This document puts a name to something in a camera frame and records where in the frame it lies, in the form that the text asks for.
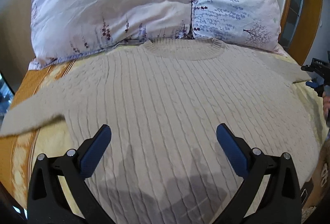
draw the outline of white pillow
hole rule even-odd
[[[280,16],[277,0],[196,0],[193,36],[277,51]]]
[[[182,38],[190,22],[191,0],[32,0],[30,69],[151,37]]]

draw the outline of knit texture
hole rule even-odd
[[[106,123],[112,141],[86,182],[116,223],[209,223],[242,181],[216,140],[222,122],[250,147],[289,152],[300,184],[312,172],[318,146],[291,89],[304,79],[249,48],[158,39],[91,59],[10,110],[0,133],[64,116],[78,148]]]

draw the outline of human hand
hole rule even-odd
[[[326,119],[328,117],[328,113],[330,110],[330,96],[325,96],[325,92],[323,92],[323,115]]]

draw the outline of metal screw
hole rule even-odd
[[[287,152],[283,153],[283,157],[287,160],[289,160],[291,158],[291,155],[288,154]]]
[[[257,155],[257,156],[259,156],[261,154],[261,150],[259,148],[253,148],[252,152],[254,155]]]
[[[66,154],[68,155],[68,156],[73,156],[73,155],[75,155],[75,149],[69,149],[67,152],[66,152]]]
[[[41,154],[38,155],[37,159],[38,159],[39,161],[42,161],[45,157],[46,157],[46,155],[43,154],[43,153],[41,153]]]

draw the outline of mattress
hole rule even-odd
[[[112,52],[107,52],[107,54],[122,49],[123,47],[119,47]],[[262,53],[295,63],[295,61],[289,56],[284,57],[269,54],[267,52]],[[32,96],[39,89],[47,86],[49,83],[79,68],[85,62],[86,59],[82,59],[58,66],[52,66],[41,71],[29,71],[26,74],[19,91],[15,95],[13,106]],[[327,128],[322,115],[322,99],[319,98],[312,89],[306,87],[304,82],[293,84],[292,90],[309,113],[314,129],[314,133],[311,134],[311,136],[315,137],[318,146],[321,147],[321,144],[327,135]],[[12,196],[26,208],[27,188],[37,155],[40,153],[46,153],[48,157],[60,156],[72,147],[73,143],[70,139],[68,127],[63,119],[56,119],[39,130],[27,132],[20,136],[1,138],[0,158],[2,166],[0,170],[0,181]],[[70,193],[64,180],[61,180],[61,183],[73,212],[79,215],[79,209],[74,203],[72,197],[70,197]]]

